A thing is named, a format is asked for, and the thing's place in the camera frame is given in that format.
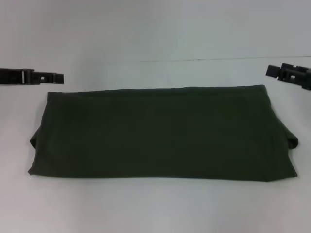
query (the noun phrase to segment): folded garment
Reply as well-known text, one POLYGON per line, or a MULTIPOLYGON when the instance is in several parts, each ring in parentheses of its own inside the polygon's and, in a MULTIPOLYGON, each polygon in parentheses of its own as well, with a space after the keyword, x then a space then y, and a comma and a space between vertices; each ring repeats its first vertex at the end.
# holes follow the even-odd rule
POLYGON ((297 138, 266 89, 48 93, 31 175, 273 181, 296 177, 297 138))

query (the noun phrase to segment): folded cloth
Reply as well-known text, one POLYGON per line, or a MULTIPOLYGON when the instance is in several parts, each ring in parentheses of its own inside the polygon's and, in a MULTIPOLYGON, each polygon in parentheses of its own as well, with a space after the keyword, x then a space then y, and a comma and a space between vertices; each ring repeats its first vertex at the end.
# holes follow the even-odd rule
POLYGON ((263 85, 48 93, 31 144, 31 175, 297 176, 288 148, 298 140, 276 117, 263 85))

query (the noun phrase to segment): white background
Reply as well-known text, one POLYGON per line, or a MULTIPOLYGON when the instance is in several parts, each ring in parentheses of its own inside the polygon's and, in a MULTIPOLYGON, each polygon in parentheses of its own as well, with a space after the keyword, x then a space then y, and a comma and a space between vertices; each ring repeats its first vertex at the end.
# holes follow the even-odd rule
POLYGON ((311 91, 264 75, 269 64, 311 67, 310 7, 307 0, 2 0, 0 67, 64 73, 65 85, 0 86, 0 232, 309 233, 311 91), (257 84, 299 139, 290 152, 298 178, 27 173, 48 91, 257 84))

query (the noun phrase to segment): black plastic clamp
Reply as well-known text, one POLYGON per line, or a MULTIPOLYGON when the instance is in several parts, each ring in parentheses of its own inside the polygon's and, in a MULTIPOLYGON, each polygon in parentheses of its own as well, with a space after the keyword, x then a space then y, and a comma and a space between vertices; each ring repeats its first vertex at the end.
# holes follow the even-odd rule
POLYGON ((0 69, 0 84, 38 85, 41 83, 64 84, 64 75, 34 72, 33 69, 0 69))
POLYGON ((311 69, 305 67, 294 67, 283 63, 281 67, 269 65, 266 76, 277 78, 280 81, 301 86, 303 89, 311 90, 311 69))

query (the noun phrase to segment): white surface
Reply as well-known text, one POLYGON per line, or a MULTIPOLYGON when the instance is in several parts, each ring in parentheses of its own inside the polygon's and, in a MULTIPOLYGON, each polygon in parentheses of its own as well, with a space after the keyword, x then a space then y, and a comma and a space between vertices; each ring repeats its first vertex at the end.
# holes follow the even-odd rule
POLYGON ((307 1, 0 2, 0 66, 65 74, 65 85, 0 86, 0 232, 309 233, 311 92, 265 77, 311 67, 307 1), (299 138, 295 179, 29 176, 48 91, 264 84, 299 138))

